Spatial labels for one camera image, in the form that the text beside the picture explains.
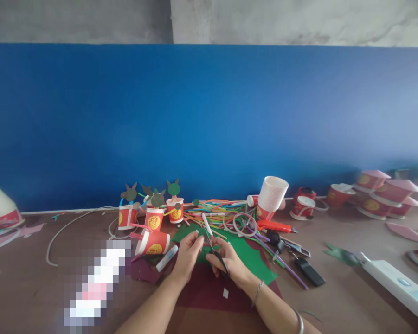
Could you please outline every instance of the silver bracelet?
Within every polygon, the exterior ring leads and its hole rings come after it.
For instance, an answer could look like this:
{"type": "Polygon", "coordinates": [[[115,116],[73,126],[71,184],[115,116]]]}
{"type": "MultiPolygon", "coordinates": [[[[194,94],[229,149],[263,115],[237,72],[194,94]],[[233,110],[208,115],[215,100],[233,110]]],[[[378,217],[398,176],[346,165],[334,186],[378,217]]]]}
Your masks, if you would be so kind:
{"type": "Polygon", "coordinates": [[[264,281],[261,281],[261,282],[260,282],[260,285],[258,286],[257,292],[256,292],[256,294],[255,294],[255,298],[254,298],[254,300],[252,301],[252,305],[251,305],[251,307],[254,307],[254,306],[255,306],[255,304],[257,303],[258,293],[260,292],[261,288],[263,287],[263,284],[264,284],[264,281]]]}
{"type": "Polygon", "coordinates": [[[298,331],[298,334],[303,334],[304,330],[305,330],[305,326],[303,325],[303,318],[300,315],[300,313],[298,313],[298,311],[295,308],[292,308],[294,310],[294,312],[297,315],[297,319],[298,319],[298,323],[300,324],[300,330],[298,331]]]}

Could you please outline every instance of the blue wall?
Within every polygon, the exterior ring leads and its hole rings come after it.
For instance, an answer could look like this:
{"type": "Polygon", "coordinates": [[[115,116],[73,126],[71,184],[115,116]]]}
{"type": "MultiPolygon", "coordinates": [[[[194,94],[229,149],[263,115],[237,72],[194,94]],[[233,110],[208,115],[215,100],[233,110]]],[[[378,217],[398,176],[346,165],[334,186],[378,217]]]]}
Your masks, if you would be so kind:
{"type": "Polygon", "coordinates": [[[0,44],[0,187],[23,211],[124,183],[241,199],[418,168],[418,49],[0,44]]]}

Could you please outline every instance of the power strip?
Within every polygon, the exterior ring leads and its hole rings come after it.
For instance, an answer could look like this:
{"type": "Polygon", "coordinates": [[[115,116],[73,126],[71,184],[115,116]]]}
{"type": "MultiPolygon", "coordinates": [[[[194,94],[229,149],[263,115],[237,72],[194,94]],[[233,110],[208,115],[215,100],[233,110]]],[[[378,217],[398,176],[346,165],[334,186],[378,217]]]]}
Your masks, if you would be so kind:
{"type": "Polygon", "coordinates": [[[418,317],[418,285],[385,260],[366,260],[363,269],[418,317]]]}

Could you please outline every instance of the person's left hand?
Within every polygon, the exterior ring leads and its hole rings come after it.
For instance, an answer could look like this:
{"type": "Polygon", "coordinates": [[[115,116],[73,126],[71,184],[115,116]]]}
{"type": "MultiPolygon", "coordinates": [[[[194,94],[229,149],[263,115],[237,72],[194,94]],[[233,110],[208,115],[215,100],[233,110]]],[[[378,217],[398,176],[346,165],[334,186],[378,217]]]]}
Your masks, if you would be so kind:
{"type": "Polygon", "coordinates": [[[198,237],[198,231],[194,231],[181,240],[178,258],[170,277],[182,286],[190,281],[196,258],[203,248],[204,237],[198,237]]]}

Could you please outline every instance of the car key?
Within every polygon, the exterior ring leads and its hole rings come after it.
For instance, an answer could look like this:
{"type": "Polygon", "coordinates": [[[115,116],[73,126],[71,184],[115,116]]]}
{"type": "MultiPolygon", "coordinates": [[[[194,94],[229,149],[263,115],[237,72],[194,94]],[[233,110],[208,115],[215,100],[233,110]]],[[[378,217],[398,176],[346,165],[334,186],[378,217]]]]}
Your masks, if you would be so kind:
{"type": "Polygon", "coordinates": [[[295,264],[300,271],[309,279],[315,287],[325,284],[325,280],[319,273],[309,264],[303,257],[297,257],[292,250],[289,250],[293,257],[295,257],[295,264]]]}

